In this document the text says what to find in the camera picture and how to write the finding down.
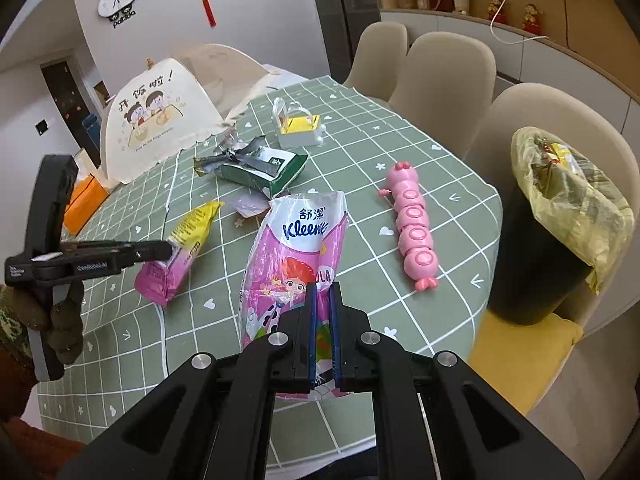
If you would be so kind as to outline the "person's left hand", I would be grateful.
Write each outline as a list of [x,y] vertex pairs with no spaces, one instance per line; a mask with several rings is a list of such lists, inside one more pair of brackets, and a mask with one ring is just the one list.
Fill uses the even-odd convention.
[[84,345],[80,316],[84,292],[83,282],[73,282],[66,297],[47,309],[27,292],[2,285],[1,347],[27,366],[32,360],[27,333],[31,328],[43,334],[62,364],[73,364]]

